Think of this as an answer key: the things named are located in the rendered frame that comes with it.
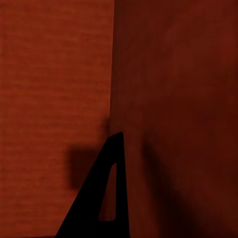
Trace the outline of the storage box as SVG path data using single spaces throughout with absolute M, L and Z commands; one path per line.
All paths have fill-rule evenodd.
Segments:
M 0 238 L 55 238 L 120 132 L 130 238 L 238 238 L 238 0 L 0 0 Z

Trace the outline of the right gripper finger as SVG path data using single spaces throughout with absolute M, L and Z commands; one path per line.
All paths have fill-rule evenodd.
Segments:
M 117 163 L 116 218 L 98 221 L 111 166 Z M 123 132 L 100 151 L 55 238 L 130 238 Z

